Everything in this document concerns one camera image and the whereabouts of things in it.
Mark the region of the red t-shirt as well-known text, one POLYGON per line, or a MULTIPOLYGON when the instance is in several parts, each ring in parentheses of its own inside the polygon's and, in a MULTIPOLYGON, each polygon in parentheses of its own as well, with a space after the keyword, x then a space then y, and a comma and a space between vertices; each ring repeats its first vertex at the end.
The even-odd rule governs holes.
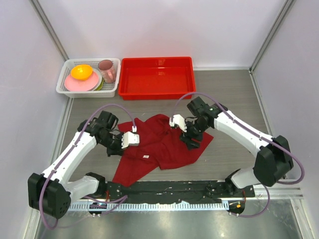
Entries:
POLYGON ((181 130, 169 126, 169 117, 158 114, 146 121, 135 118, 138 146, 125 149, 112 182, 129 187, 156 168, 176 169, 195 163, 213 140, 204 133, 197 149, 189 150, 179 137, 181 130))

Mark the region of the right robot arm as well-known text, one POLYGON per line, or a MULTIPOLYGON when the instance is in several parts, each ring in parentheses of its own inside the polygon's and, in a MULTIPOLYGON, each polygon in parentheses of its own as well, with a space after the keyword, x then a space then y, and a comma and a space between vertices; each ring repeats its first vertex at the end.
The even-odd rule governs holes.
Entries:
POLYGON ((264 134, 238 119, 223 105, 210 106, 200 97, 192 100, 187 108, 192 113, 190 118, 174 115, 169 125, 181 129, 180 140, 189 150, 199 148, 204 132, 213 128, 236 140, 255 157, 252 167, 238 169, 226 177, 225 191, 229 196, 238 196, 251 185, 271 187, 293 168, 289 143, 283 136, 264 134))

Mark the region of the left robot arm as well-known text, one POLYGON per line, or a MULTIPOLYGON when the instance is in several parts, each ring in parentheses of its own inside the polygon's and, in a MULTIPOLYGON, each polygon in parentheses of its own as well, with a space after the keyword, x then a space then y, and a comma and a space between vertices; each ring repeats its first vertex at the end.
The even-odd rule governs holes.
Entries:
POLYGON ((128 133, 113 133, 118 118, 102 111, 97 118, 83 121, 70 144, 61 155, 41 174, 33 173, 27 181, 28 203, 43 214, 62 218, 70 205, 87 196, 96 199, 106 193, 105 177, 89 172, 80 180, 69 179, 84 157, 100 144, 107 149, 107 155, 122 155, 128 147, 128 133))

